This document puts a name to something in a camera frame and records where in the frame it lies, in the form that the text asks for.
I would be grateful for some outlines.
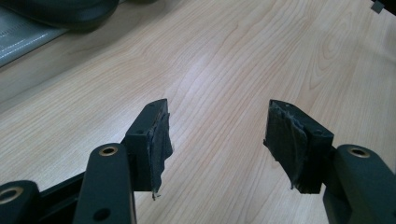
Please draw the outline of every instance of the wooden table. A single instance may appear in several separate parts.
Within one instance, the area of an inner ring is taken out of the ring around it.
[[[47,189],[119,142],[167,98],[175,152],[162,197],[136,193],[139,223],[326,223],[262,145],[268,102],[299,106],[333,145],[396,171],[396,18],[372,2],[123,3],[100,29],[67,33],[0,68],[0,183]]]

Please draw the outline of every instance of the light wood grain surface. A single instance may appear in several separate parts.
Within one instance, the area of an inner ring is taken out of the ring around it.
[[[370,0],[126,2],[0,68],[0,184],[47,189],[167,98],[175,152],[138,223],[326,223],[262,145],[268,102],[299,106],[333,145],[396,171],[396,18]]]

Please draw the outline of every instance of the screw hole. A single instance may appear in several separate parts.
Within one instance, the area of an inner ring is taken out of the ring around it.
[[[93,214],[93,220],[95,221],[103,221],[106,220],[110,216],[110,209],[102,208],[99,209]]]
[[[350,148],[349,153],[359,158],[369,158],[370,153],[362,148]]]
[[[23,188],[13,187],[0,192],[0,204],[14,201],[23,193]]]
[[[106,147],[99,151],[99,155],[101,156],[112,156],[117,153],[116,147]]]

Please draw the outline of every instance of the black plastic part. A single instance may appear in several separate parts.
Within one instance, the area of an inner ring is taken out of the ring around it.
[[[396,1],[394,0],[372,0],[374,3],[372,10],[374,10],[376,13],[379,13],[382,8],[387,10],[388,12],[392,13],[393,15],[396,15]]]
[[[301,193],[320,193],[333,134],[298,107],[271,100],[264,144]]]
[[[35,182],[6,183],[0,187],[0,223],[35,223],[40,214],[40,195]]]
[[[384,4],[382,4],[380,1],[375,1],[373,3],[372,10],[379,14],[382,11],[382,9],[384,9],[384,7],[385,7]]]
[[[128,155],[121,144],[91,153],[73,223],[136,223]]]
[[[345,197],[339,198],[326,189],[323,195],[323,204],[330,224],[348,223],[352,210]]]
[[[67,29],[91,29],[107,19],[119,0],[0,0],[22,16]]]
[[[348,223],[396,223],[396,176],[378,155],[343,145],[333,164],[352,208]]]
[[[83,179],[84,173],[75,175],[50,189],[42,191],[40,195],[44,213],[38,223],[72,223]]]
[[[172,155],[167,100],[145,106],[121,142],[130,154],[135,191],[157,192],[164,161]]]

